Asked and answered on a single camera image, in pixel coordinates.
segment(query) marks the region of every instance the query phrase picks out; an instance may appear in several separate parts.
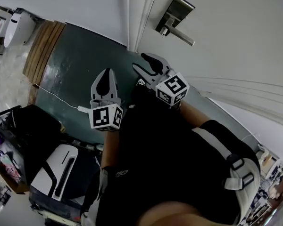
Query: person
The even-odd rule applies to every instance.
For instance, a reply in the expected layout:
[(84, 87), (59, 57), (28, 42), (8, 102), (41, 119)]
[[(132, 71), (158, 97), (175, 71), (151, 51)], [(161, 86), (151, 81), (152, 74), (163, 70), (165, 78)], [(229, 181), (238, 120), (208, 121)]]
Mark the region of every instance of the person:
[(169, 108), (143, 85), (135, 87), (132, 100), (134, 106), (125, 113), (120, 130), (106, 132), (101, 167), (108, 185), (103, 192), (100, 173), (93, 177), (82, 206), (82, 225), (92, 225), (89, 214), (99, 198), (99, 226), (237, 224), (240, 206), (235, 191), (224, 189), (229, 165), (191, 129), (210, 132), (259, 169), (252, 149), (184, 101)]

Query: door handle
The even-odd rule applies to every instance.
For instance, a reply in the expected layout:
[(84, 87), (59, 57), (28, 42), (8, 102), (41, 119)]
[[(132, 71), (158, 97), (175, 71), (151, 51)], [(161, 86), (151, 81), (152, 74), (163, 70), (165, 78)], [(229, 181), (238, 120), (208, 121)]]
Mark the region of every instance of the door handle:
[(167, 36), (169, 33), (174, 34), (187, 44), (193, 46), (195, 41), (175, 27), (194, 9), (195, 7), (185, 0), (173, 0), (155, 30), (163, 36)]
[(174, 34), (177, 38), (180, 38), (182, 41), (185, 41), (187, 44), (193, 46), (195, 41), (189, 36), (185, 35), (183, 32), (180, 32), (178, 29), (172, 27), (174, 22), (173, 18), (169, 18), (164, 27), (161, 29), (160, 34), (166, 36), (166, 33), (169, 31), (171, 34)]

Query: white cable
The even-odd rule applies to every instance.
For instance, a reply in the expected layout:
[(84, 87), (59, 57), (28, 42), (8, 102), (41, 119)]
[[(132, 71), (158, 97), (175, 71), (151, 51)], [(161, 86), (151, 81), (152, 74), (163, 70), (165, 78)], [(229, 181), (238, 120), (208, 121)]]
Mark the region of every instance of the white cable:
[(256, 136), (257, 135), (257, 133), (255, 133), (255, 134), (250, 134), (250, 135), (247, 135), (247, 136), (245, 136), (241, 141), (243, 141), (245, 138), (247, 138), (247, 137), (250, 137), (250, 136)]
[(96, 164), (98, 164), (98, 166), (100, 167), (100, 163), (98, 161), (98, 159), (96, 158), (96, 156), (94, 157), (95, 161), (96, 161)]
[(53, 96), (55, 96), (56, 98), (58, 98), (60, 101), (63, 101), (64, 103), (66, 103), (68, 106), (70, 106), (70, 107), (72, 107), (72, 108), (74, 108), (74, 109), (77, 109), (77, 108), (78, 108), (78, 107), (75, 107), (75, 106), (72, 106), (72, 105), (68, 104), (65, 100), (62, 100), (62, 99), (59, 98), (57, 95), (55, 95), (54, 93), (49, 92), (48, 90), (44, 89), (44, 88), (41, 87), (40, 85), (38, 85), (38, 84), (32, 84), (32, 85), (36, 85), (36, 86), (38, 86), (39, 88), (45, 90), (46, 92), (52, 94)]

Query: black shirt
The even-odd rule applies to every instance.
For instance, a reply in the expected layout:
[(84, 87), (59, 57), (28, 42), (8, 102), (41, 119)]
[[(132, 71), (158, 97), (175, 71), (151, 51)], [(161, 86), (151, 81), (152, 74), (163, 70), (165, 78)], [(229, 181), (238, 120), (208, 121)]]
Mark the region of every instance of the black shirt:
[[(259, 167), (252, 149), (226, 127), (208, 121), (201, 128)], [(97, 225), (135, 225), (144, 212), (166, 201), (190, 204), (217, 223), (237, 221), (235, 192), (224, 189), (229, 165), (191, 129), (178, 111), (158, 102), (129, 109), (119, 132), (120, 166), (107, 168)]]

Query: door lock plate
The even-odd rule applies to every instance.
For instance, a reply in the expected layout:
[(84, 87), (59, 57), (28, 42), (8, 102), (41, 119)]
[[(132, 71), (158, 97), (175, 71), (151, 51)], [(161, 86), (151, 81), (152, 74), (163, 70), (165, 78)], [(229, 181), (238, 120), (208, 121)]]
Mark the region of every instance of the door lock plate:
[[(186, 0), (173, 0), (155, 30), (161, 32), (170, 18), (173, 20), (171, 25), (175, 28), (194, 8), (195, 7)], [(167, 36), (169, 33), (170, 31), (166, 30), (162, 35)]]

